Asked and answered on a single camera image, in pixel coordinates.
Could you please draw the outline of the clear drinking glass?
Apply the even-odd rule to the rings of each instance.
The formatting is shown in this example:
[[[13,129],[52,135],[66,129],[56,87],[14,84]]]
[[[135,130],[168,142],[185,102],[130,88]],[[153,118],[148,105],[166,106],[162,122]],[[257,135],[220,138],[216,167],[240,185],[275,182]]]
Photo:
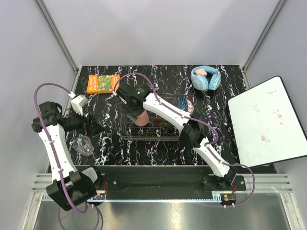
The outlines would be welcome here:
[[[84,156],[90,156],[94,152],[94,147],[91,140],[87,136],[80,136],[75,139],[73,143],[73,148],[80,154]]]

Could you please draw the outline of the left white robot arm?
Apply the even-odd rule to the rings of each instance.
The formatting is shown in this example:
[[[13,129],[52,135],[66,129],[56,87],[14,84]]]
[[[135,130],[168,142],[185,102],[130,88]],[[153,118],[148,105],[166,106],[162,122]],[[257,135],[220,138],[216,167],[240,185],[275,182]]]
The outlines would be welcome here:
[[[47,101],[35,105],[38,117],[33,119],[32,130],[39,134],[49,158],[52,184],[47,194],[63,210],[69,211],[96,195],[104,179],[95,166],[79,171],[72,162],[65,135],[78,131],[86,137],[97,135],[103,128],[92,115],[83,116],[72,112],[62,115],[62,106]]]

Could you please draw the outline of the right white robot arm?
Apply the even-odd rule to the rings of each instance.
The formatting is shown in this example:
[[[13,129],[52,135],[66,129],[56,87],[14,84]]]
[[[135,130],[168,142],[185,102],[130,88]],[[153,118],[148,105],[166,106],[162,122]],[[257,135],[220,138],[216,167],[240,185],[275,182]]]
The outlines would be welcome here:
[[[165,101],[148,84],[134,88],[127,83],[114,92],[123,104],[122,110],[135,121],[144,111],[152,112],[179,131],[179,142],[187,149],[196,152],[218,177],[218,185],[224,190],[235,184],[236,172],[212,146],[217,142],[218,134],[213,127],[203,122],[198,114],[183,111]]]

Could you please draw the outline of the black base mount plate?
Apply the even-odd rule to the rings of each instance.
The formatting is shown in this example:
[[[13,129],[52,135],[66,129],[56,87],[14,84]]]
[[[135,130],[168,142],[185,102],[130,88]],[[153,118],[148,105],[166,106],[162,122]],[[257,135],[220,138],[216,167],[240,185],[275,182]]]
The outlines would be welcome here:
[[[193,186],[222,190],[218,179],[206,166],[126,166],[107,165],[95,167],[105,181],[108,190],[126,188],[161,188]]]

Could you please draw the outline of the orange book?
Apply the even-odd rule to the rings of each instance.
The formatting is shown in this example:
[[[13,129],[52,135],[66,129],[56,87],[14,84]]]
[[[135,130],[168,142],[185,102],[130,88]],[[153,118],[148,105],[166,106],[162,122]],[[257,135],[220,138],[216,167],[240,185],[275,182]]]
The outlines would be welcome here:
[[[90,75],[86,92],[88,94],[112,93],[115,84],[120,79],[118,74],[115,75]]]

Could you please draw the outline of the light blue headphones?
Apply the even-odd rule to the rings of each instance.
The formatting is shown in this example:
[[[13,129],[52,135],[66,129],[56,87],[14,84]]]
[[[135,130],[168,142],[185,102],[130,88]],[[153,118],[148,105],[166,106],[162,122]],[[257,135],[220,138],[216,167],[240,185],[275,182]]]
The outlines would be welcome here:
[[[204,68],[204,70],[207,72],[207,76],[195,75],[194,71],[200,68]],[[195,67],[191,71],[190,78],[194,88],[199,91],[215,91],[218,89],[221,83],[221,73],[217,69],[209,66]]]

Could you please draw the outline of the wire dish rack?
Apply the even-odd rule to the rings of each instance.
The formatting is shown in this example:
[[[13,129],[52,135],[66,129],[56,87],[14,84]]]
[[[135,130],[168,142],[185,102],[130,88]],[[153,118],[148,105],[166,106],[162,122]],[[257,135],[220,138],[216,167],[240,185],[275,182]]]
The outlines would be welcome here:
[[[181,98],[189,100],[193,106],[193,111],[197,111],[197,99],[192,94],[171,94],[163,93],[160,96],[168,103],[177,106]],[[179,131],[162,117],[150,111],[147,112],[149,123],[145,126],[137,126],[123,112],[120,120],[120,136],[124,140],[143,141],[178,141]]]

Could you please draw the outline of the blue triangle pattern bowl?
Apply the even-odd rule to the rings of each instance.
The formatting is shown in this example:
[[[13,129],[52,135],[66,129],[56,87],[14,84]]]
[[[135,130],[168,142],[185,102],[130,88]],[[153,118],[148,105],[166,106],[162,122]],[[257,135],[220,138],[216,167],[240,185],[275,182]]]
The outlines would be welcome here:
[[[179,108],[182,111],[189,112],[191,114],[194,112],[194,106],[192,102],[185,97],[179,99],[177,103],[177,108]]]

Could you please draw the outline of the pink cube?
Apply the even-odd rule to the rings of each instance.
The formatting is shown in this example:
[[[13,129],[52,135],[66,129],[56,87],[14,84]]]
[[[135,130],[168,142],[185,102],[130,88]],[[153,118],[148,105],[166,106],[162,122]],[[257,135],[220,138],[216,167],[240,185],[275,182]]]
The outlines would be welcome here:
[[[196,69],[194,71],[195,75],[203,75],[203,76],[207,76],[207,72],[204,70],[204,68],[200,68],[200,69]]]

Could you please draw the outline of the white whiteboard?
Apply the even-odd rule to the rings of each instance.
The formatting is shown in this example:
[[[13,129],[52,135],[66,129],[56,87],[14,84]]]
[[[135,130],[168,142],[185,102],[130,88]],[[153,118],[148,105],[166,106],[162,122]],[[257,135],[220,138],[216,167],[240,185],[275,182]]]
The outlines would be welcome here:
[[[231,98],[228,107],[241,164],[306,156],[307,136],[280,76]]]

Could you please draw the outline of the small pink cup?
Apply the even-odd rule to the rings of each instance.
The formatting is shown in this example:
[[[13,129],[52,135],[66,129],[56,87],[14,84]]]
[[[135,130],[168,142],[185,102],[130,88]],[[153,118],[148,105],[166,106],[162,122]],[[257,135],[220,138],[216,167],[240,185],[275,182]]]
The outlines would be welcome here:
[[[144,110],[134,121],[134,124],[138,127],[144,127],[149,123],[149,116],[146,110]]]

